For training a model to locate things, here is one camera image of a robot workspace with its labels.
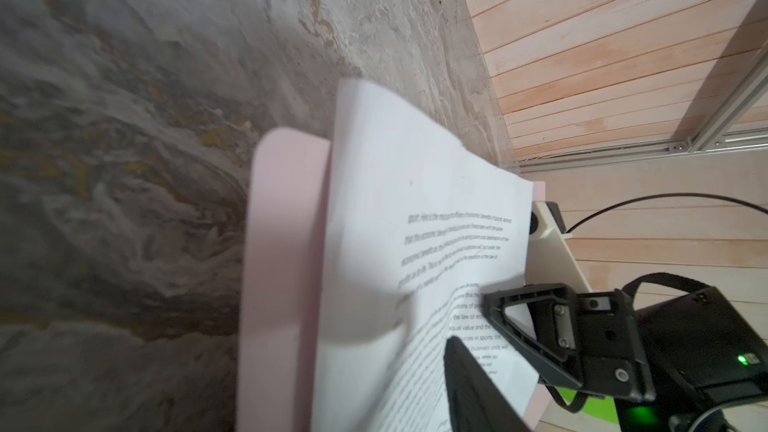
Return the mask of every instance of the marble table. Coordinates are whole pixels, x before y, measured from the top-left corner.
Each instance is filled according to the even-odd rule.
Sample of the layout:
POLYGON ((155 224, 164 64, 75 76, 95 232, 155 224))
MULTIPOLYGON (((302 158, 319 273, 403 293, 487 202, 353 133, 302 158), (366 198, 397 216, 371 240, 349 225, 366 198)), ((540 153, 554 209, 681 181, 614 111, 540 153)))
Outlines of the marble table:
POLYGON ((464 0, 1 1, 0 429, 233 429, 251 156, 341 76, 516 167, 464 0))

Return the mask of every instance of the beige plastic part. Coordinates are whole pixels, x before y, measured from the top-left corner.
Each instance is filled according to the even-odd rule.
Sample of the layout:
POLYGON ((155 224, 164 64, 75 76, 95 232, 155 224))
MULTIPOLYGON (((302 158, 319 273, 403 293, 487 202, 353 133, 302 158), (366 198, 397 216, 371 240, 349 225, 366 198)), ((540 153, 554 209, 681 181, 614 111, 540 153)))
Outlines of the beige plastic part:
POLYGON ((565 243, 570 234, 561 234, 546 202, 533 202, 538 218, 536 232, 528 236, 528 260, 525 263, 526 284, 570 285, 577 294, 592 292, 576 259, 565 243))

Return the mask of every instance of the bolt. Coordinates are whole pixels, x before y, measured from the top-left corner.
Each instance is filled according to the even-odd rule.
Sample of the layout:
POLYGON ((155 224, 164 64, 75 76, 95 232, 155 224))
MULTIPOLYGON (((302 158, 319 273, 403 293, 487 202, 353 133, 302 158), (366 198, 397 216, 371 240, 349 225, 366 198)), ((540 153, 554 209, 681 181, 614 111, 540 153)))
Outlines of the bolt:
POLYGON ((626 382, 627 380, 629 380, 629 374, 624 369, 616 369, 615 374, 616 374, 616 380, 618 380, 619 382, 626 382))

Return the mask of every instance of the green led light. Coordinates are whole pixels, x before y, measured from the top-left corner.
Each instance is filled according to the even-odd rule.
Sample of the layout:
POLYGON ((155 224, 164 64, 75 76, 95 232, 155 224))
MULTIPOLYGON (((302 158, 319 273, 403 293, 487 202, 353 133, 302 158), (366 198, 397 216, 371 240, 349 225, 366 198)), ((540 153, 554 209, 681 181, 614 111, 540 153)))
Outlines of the green led light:
POLYGON ((627 410, 627 415, 632 424, 635 425, 651 425, 656 424, 659 418, 656 417, 656 413, 650 407, 636 407, 627 410))

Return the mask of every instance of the white paper sheet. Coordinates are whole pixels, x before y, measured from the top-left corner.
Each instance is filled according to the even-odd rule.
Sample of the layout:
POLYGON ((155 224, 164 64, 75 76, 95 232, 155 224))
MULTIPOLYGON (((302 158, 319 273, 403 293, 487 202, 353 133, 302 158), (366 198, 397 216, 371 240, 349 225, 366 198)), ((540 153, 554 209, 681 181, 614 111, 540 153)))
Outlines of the white paper sheet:
POLYGON ((312 430, 450 430, 454 334, 522 416, 538 374, 478 307, 522 285, 531 200, 397 94, 340 83, 312 430))

